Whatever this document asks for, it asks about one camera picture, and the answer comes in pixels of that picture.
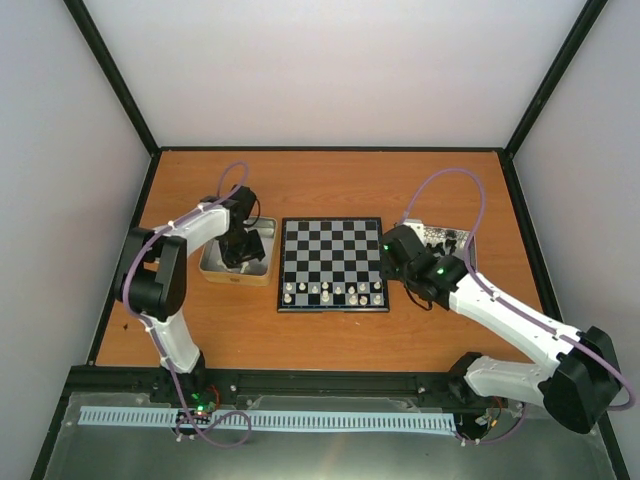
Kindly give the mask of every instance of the chessboard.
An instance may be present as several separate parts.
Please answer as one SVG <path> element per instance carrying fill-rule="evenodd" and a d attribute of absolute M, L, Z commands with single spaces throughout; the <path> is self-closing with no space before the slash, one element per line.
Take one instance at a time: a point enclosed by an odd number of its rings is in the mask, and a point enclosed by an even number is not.
<path fill-rule="evenodd" d="M 380 218 L 284 218 L 278 312 L 388 312 Z"/>

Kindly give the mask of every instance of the gray wall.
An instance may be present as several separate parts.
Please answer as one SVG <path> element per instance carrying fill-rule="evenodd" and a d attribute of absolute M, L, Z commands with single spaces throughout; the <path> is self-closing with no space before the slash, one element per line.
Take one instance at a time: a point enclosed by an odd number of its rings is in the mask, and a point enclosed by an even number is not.
<path fill-rule="evenodd" d="M 564 318 L 613 337 L 640 387 L 640 2 L 612 1 L 516 157 Z M 640 408 L 611 414 L 640 478 Z"/>
<path fill-rule="evenodd" d="M 62 1 L 0 2 L 0 478 L 86 360 L 148 156 Z"/>
<path fill-rule="evenodd" d="M 87 0 L 161 145 L 503 146 L 584 0 Z"/>

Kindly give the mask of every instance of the brown wooden surface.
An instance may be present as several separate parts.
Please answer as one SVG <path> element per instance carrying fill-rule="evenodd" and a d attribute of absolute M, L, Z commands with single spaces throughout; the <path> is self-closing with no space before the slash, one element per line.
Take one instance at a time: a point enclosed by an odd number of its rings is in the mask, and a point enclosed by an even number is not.
<path fill-rule="evenodd" d="M 153 227 L 177 218 L 215 193 L 235 160 L 251 167 L 248 185 L 262 213 L 286 216 L 380 216 L 390 228 L 428 175 L 464 167 L 482 179 L 487 211 L 478 232 L 480 270 L 496 285 L 540 308 L 531 271 L 494 153 L 166 152 L 141 222 Z M 240 177 L 234 172 L 226 189 Z M 412 218 L 471 228 L 479 195 L 460 174 L 425 189 Z M 391 282 L 390 313 L 276 313 L 277 270 L 267 287 L 207 282 L 200 252 L 189 259 L 184 311 L 193 340 L 211 368 L 446 371 L 460 355 L 479 351 L 524 360 L 480 325 L 435 307 L 424 312 Z M 116 303 L 98 355 L 99 365 L 157 365 L 151 340 Z"/>

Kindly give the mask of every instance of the black metal frame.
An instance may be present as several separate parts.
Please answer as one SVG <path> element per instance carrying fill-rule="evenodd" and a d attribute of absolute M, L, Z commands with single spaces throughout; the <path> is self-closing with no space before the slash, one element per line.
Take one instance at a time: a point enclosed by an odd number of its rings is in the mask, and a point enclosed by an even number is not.
<path fill-rule="evenodd" d="M 202 147 L 202 146 L 167 146 L 158 147 L 151 131 L 120 74 L 107 46 L 105 45 L 95 23 L 82 0 L 64 0 L 69 12 L 76 21 L 87 44 L 94 53 L 96 60 L 111 84 L 115 94 L 121 102 L 131 123 L 138 132 L 141 141 L 151 155 L 151 161 L 145 178 L 135 213 L 131 219 L 131 227 L 137 226 L 153 183 L 155 172 L 164 151 L 387 151 L 387 152 L 490 152 L 498 154 L 503 170 L 504 180 L 509 191 L 522 241 L 531 266 L 536 289 L 540 297 L 542 309 L 546 315 L 562 320 L 560 309 L 551 285 L 549 274 L 542 257 L 540 245 L 529 216 L 527 205 L 522 194 L 518 175 L 514 168 L 513 159 L 523 144 L 527 134 L 542 112 L 547 100 L 560 82 L 571 60 L 595 23 L 607 0 L 587 0 L 582 12 L 578 16 L 573 28 L 569 32 L 562 48 L 551 64 L 540 87 L 524 116 L 520 120 L 507 146 L 504 148 L 450 148 L 450 147 Z M 47 437 L 43 443 L 40 456 L 36 463 L 32 479 L 43 478 L 50 455 L 57 438 L 60 423 L 68 405 L 69 396 L 73 392 L 147 392 L 152 395 L 162 391 L 161 372 L 157 368 L 127 368 L 127 367 L 95 367 L 95 362 L 104 332 L 111 314 L 114 297 L 109 292 L 98 329 L 89 353 L 87 366 L 72 367 L 60 402 L 53 416 Z M 341 395 L 370 395 L 384 397 L 414 397 L 423 406 L 443 407 L 446 411 L 467 413 L 484 405 L 468 407 L 454 405 L 443 394 L 442 381 L 446 374 L 439 373 L 355 373 L 355 372 L 289 372 L 287 371 L 249 371 L 249 370 L 208 370 L 207 375 L 215 378 L 221 385 L 223 400 L 237 402 L 238 397 L 251 398 L 252 394 L 314 394 L 320 395 L 321 390 L 329 390 L 332 394 Z M 419 387 L 426 387 L 423 394 L 418 394 Z M 624 459 L 618 447 L 611 423 L 605 414 L 599 422 L 600 430 L 612 461 L 614 471 L 619 479 L 629 478 Z"/>

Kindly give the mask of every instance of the white panel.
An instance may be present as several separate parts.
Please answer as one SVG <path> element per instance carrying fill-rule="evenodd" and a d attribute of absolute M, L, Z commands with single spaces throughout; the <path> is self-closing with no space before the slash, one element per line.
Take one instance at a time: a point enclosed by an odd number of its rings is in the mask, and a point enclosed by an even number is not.
<path fill-rule="evenodd" d="M 640 3 L 609 2 L 516 158 L 566 321 L 614 340 L 640 388 Z M 612 413 L 640 478 L 640 409 Z"/>
<path fill-rule="evenodd" d="M 162 145 L 504 146 L 584 0 L 89 0 Z"/>
<path fill-rule="evenodd" d="M 29 478 L 148 155 L 63 2 L 0 2 L 0 478 Z"/>

